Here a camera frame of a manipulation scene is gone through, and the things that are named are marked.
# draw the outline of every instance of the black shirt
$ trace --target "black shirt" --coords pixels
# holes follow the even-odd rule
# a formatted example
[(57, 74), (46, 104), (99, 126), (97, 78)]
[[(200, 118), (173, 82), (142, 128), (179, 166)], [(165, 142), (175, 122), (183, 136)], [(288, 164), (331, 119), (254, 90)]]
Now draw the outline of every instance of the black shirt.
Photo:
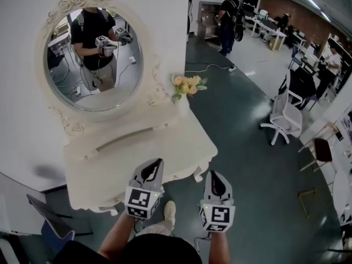
[[(236, 7), (240, 6), (240, 2), (238, 0), (232, 0), (232, 1), (235, 3)], [(233, 23), (232, 16), (236, 12), (236, 9), (234, 8), (232, 2), (230, 2), (229, 0), (225, 0), (224, 2), (222, 2), (220, 6), (220, 10), (223, 10), (226, 12), (224, 16), (222, 16), (221, 18), (221, 26), (232, 24)]]
[[(83, 31), (81, 26), (78, 24), (77, 19), (72, 22), (71, 25), (71, 43), (83, 43), (83, 48), (92, 49), (96, 48), (95, 38), (103, 35), (108, 37), (108, 31), (115, 26), (116, 22), (109, 14), (106, 20), (104, 15), (98, 11), (98, 13), (90, 13), (88, 11), (82, 10), (82, 15), (84, 18), (84, 28)], [(83, 63), (89, 70), (97, 70), (98, 64), (99, 68), (105, 67), (109, 62), (111, 62), (113, 55), (108, 58), (101, 58), (98, 54), (92, 56), (85, 56)]]
[[(109, 261), (83, 244), (69, 241), (55, 257), (53, 264), (70, 263), (109, 264)], [(181, 238), (145, 234), (128, 242), (116, 263), (201, 264), (202, 261), (196, 250)]]

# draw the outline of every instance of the white office chair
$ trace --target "white office chair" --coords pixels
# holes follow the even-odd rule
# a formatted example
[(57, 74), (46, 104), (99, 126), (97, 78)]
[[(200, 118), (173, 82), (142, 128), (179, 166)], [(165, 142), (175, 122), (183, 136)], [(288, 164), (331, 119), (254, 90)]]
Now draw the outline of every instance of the white office chair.
[(295, 106), (289, 103), (288, 89), (290, 85), (290, 77), (287, 76), (286, 90), (275, 97), (274, 104), (270, 114), (271, 123), (260, 124), (260, 129), (269, 127), (275, 129), (275, 135), (271, 141), (271, 145), (275, 145), (279, 133), (285, 138), (286, 143), (290, 143), (289, 134), (298, 138), (302, 131), (302, 114)]

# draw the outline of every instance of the person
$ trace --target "person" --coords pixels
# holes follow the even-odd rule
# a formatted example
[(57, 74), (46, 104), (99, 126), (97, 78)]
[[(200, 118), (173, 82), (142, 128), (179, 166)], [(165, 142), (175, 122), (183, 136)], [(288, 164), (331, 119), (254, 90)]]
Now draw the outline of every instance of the person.
[(330, 45), (331, 55), (325, 59), (326, 67), (319, 72), (320, 84), (317, 88), (316, 96), (319, 99), (340, 71), (341, 57), (337, 53), (334, 44)]
[(71, 43), (83, 60), (82, 80), (85, 86), (93, 91), (101, 92), (114, 88), (116, 83), (117, 61), (113, 51), (102, 52), (102, 48), (95, 45), (96, 38), (103, 35), (110, 40), (117, 41), (112, 29), (115, 20), (106, 12), (105, 18), (98, 8), (84, 8), (81, 11), (84, 26), (74, 19), (71, 25)]
[[(291, 17), (291, 15), (289, 13), (287, 13), (287, 14), (284, 14), (281, 18), (279, 18), (279, 17), (275, 18), (274, 23), (277, 25), (277, 28), (280, 29), (281, 32), (284, 32), (285, 28), (288, 25), (290, 17)], [(264, 43), (268, 42), (272, 35), (273, 34), (271, 31), (267, 32), (263, 38), (263, 42)]]
[[(175, 226), (175, 214), (175, 203), (168, 201), (164, 208), (164, 221), (146, 227), (134, 239), (128, 241), (135, 218), (124, 212), (105, 237), (98, 253), (70, 241), (56, 256), (53, 264), (86, 263), (85, 260), (95, 264), (202, 263), (191, 244), (171, 236)], [(225, 233), (211, 233), (209, 263), (231, 263)]]
[(226, 56), (232, 51), (235, 42), (234, 22), (232, 16), (235, 14), (237, 7), (240, 6), (238, 0), (225, 0), (220, 6), (220, 12), (216, 19), (220, 26), (221, 50), (220, 54)]

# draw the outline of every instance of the ornate mirror frame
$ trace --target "ornate mirror frame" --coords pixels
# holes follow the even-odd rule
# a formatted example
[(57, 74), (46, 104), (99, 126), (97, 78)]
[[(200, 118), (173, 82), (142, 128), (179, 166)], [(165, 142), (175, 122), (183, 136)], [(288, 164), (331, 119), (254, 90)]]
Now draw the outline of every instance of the ornate mirror frame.
[[(69, 104), (62, 99), (58, 91), (50, 85), (48, 80), (47, 46), (50, 35), (55, 26), (66, 15), (74, 10), (85, 7), (101, 7), (118, 13), (134, 29), (140, 45), (142, 63), (139, 82), (129, 98), (107, 111), (85, 111), (79, 107), (75, 107), (73, 104)], [(149, 34), (147, 26), (136, 13), (118, 0), (60, 0), (57, 6), (49, 12), (48, 18), (37, 38), (35, 49), (35, 68), (38, 82), (49, 101), (49, 108), (53, 109), (55, 114), (60, 114), (64, 128), (69, 126), (69, 123), (64, 123), (64, 120), (74, 119), (78, 122), (97, 122), (118, 117), (132, 109), (137, 102), (142, 101), (146, 105), (156, 106), (160, 103), (170, 101), (162, 85), (157, 80), (158, 68), (160, 66), (158, 60), (159, 58), (153, 50), (152, 37)]]

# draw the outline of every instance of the man in black shirt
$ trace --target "man in black shirt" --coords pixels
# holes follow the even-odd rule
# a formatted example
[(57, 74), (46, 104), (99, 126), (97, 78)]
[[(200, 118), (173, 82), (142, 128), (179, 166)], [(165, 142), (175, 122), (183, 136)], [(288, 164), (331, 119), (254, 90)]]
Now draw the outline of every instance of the man in black shirt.
[(225, 0), (220, 7), (220, 12), (216, 22), (221, 22), (221, 46), (220, 54), (226, 56), (232, 51), (233, 43), (235, 42), (234, 22), (232, 17), (235, 14), (237, 7), (240, 5), (238, 0)]
[[(164, 208), (165, 220), (145, 228), (128, 241), (135, 218), (124, 212), (105, 237), (98, 253), (70, 241), (56, 256), (53, 264), (202, 263), (192, 245), (181, 238), (170, 236), (175, 225), (175, 214), (175, 203), (167, 202)], [(211, 234), (209, 263), (231, 263), (225, 233)]]
[(112, 29), (116, 22), (110, 14), (104, 14), (98, 8), (84, 8), (71, 25), (71, 43), (78, 56), (83, 59), (82, 80), (85, 86), (93, 91), (101, 92), (114, 88), (116, 83), (116, 59), (111, 51), (97, 48), (95, 40), (103, 35), (117, 41)]

